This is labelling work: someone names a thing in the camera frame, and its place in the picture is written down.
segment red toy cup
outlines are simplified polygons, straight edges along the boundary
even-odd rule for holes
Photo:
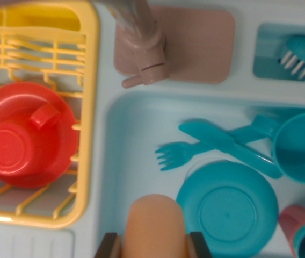
[[[35,188],[61,176],[78,147],[75,117],[65,101],[35,83],[0,88],[0,179]]]
[[[305,258],[305,208],[290,206],[279,218],[279,224],[287,238],[295,258]]]
[[[36,174],[56,158],[58,135],[53,126],[60,112],[46,104],[0,122],[0,176]]]

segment faucet spout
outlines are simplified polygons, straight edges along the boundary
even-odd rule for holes
[[[105,4],[119,25],[124,42],[135,56],[138,76],[123,81],[124,88],[148,85],[169,78],[164,47],[165,35],[146,0],[93,0]]]

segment red toy bowl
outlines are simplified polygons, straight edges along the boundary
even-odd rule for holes
[[[44,186],[70,166],[78,148],[76,119],[65,101],[31,82],[0,88],[0,179],[22,188]]]

